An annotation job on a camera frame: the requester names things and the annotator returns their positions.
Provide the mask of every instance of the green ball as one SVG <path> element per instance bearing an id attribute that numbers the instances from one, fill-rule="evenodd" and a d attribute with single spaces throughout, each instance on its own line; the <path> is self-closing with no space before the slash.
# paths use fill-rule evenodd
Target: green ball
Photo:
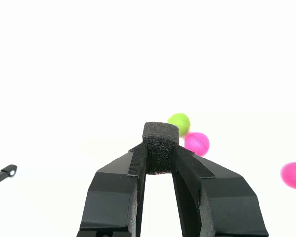
<path id="1" fill-rule="evenodd" d="M 189 129 L 191 128 L 191 123 L 189 121 L 189 118 L 184 113 L 176 113 L 172 115 L 169 118 L 168 123 L 178 127 L 180 137 L 187 135 L 189 132 Z"/>

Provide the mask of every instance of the white backdrop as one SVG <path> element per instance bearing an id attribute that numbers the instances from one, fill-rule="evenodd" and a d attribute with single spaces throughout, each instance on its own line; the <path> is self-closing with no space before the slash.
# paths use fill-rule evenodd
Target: white backdrop
<path id="1" fill-rule="evenodd" d="M 296 236 L 296 1 L 0 1 L 0 236 L 76 236 L 96 170 L 147 121 L 190 116 L 245 177 L 271 237 Z M 149 176 L 142 237 L 182 236 Z"/>

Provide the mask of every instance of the foam pad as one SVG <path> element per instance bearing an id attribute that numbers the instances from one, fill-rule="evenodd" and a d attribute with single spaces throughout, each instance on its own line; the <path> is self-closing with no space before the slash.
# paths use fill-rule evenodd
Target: foam pad
<path id="1" fill-rule="evenodd" d="M 148 149 L 147 174 L 171 173 L 171 157 L 179 145 L 179 129 L 168 123 L 146 122 L 143 144 Z"/>

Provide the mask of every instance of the pink ball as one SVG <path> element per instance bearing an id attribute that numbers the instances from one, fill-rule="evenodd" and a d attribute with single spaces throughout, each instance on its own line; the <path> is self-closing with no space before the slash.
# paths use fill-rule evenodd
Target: pink ball
<path id="1" fill-rule="evenodd" d="M 281 170 L 281 176 L 285 184 L 296 189 L 296 162 L 286 164 Z"/>
<path id="2" fill-rule="evenodd" d="M 203 156 L 209 150 L 209 140 L 203 133 L 189 133 L 184 138 L 184 147 L 190 151 L 195 152 L 199 156 Z"/>

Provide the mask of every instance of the black plastic part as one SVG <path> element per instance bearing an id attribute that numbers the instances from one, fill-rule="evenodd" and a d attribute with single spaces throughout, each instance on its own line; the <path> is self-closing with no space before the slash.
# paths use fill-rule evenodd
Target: black plastic part
<path id="1" fill-rule="evenodd" d="M 16 170 L 16 165 L 9 165 L 6 168 L 2 169 L 0 172 L 0 182 L 6 179 L 7 177 L 13 177 L 16 174 Z"/>
<path id="2" fill-rule="evenodd" d="M 147 149 L 140 144 L 99 169 L 89 187 L 78 237 L 140 236 Z"/>
<path id="3" fill-rule="evenodd" d="M 183 237 L 267 237 L 256 194 L 239 174 L 180 146 L 172 176 Z"/>
<path id="4" fill-rule="evenodd" d="M 164 134 L 157 131 L 159 142 Z M 77 237 L 140 237 L 151 159 L 144 138 L 96 172 Z M 257 196 L 241 175 L 179 145 L 169 154 L 183 237 L 268 237 Z"/>

